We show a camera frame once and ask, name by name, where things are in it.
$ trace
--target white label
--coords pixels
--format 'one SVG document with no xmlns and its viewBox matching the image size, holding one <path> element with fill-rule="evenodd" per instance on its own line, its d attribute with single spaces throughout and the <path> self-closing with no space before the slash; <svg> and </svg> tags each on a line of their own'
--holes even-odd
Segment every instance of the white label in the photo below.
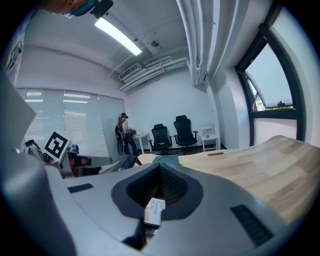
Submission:
<svg viewBox="0 0 320 256">
<path fill-rule="evenodd" d="M 166 208 L 166 201 L 151 198 L 144 210 L 144 222 L 151 225 L 161 225 L 161 212 Z"/>
</svg>

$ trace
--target black office chair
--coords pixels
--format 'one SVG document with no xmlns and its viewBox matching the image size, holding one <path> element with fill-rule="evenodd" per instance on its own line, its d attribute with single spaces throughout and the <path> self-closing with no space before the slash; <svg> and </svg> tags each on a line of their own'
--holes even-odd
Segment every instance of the black office chair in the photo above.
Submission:
<svg viewBox="0 0 320 256">
<path fill-rule="evenodd" d="M 194 130 L 194 137 L 191 132 L 191 121 L 185 115 L 180 115 L 175 118 L 174 127 L 176 129 L 177 135 L 174 135 L 175 143 L 179 146 L 185 146 L 182 150 L 183 155 L 187 152 L 192 152 L 191 145 L 197 143 L 197 131 Z"/>
<path fill-rule="evenodd" d="M 152 139 L 149 140 L 152 151 L 160 151 L 157 155 L 168 155 L 168 148 L 172 146 L 172 136 L 168 139 L 168 128 L 162 123 L 156 124 L 151 130 L 154 138 L 154 143 L 152 145 Z"/>
</svg>

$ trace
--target desk surface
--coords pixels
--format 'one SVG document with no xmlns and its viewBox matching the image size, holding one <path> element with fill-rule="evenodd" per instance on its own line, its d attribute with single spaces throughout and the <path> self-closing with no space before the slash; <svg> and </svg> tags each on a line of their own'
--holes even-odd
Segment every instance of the desk surface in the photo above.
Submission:
<svg viewBox="0 0 320 256">
<path fill-rule="evenodd" d="M 142 154 L 138 158 L 147 164 L 155 157 Z M 320 148 L 281 135 L 248 149 L 179 156 L 179 164 L 235 182 L 273 208 L 286 223 L 308 211 L 320 181 Z"/>
</svg>

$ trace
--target window frame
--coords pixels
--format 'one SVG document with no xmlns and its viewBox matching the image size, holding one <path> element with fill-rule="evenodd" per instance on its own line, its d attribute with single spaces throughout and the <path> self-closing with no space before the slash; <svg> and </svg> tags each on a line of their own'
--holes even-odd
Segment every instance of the window frame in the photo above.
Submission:
<svg viewBox="0 0 320 256">
<path fill-rule="evenodd" d="M 250 127 L 250 146 L 255 143 L 255 118 L 294 119 L 296 120 L 296 139 L 304 142 L 306 137 L 306 108 L 300 79 L 289 55 L 269 29 L 276 20 L 281 8 L 280 4 L 273 2 L 265 21 L 258 26 L 258 34 L 240 62 L 234 67 L 246 100 Z M 269 44 L 283 69 L 291 93 L 292 109 L 253 111 L 255 99 L 248 83 L 250 78 L 247 77 L 245 71 L 267 44 Z"/>
</svg>

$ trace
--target wall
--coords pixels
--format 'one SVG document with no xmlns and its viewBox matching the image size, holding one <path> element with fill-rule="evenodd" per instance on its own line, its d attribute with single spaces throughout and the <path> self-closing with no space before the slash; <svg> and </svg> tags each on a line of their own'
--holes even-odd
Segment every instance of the wall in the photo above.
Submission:
<svg viewBox="0 0 320 256">
<path fill-rule="evenodd" d="M 273 136 L 283 135 L 295 139 L 297 136 L 297 120 L 255 118 L 254 144 L 267 141 Z"/>
<path fill-rule="evenodd" d="M 233 68 L 218 70 L 213 79 L 221 143 L 228 149 L 249 147 L 250 127 L 247 103 Z"/>
<path fill-rule="evenodd" d="M 176 116 L 186 115 L 191 120 L 191 130 L 198 131 L 199 135 L 201 125 L 213 122 L 212 107 L 207 93 L 191 86 L 188 68 L 175 69 L 158 77 L 158 81 L 128 96 L 128 124 L 139 133 L 149 133 L 151 140 L 154 125 L 163 124 L 172 136 L 172 147 L 176 148 Z M 197 140 L 197 145 L 202 145 L 200 136 Z"/>
<path fill-rule="evenodd" d="M 271 28 L 280 41 L 300 79 L 306 112 L 305 141 L 320 147 L 320 62 L 307 34 L 285 8 Z"/>
<path fill-rule="evenodd" d="M 118 84 L 105 80 L 105 70 L 88 61 L 26 46 L 16 87 L 51 88 L 101 94 L 125 100 Z"/>
</svg>

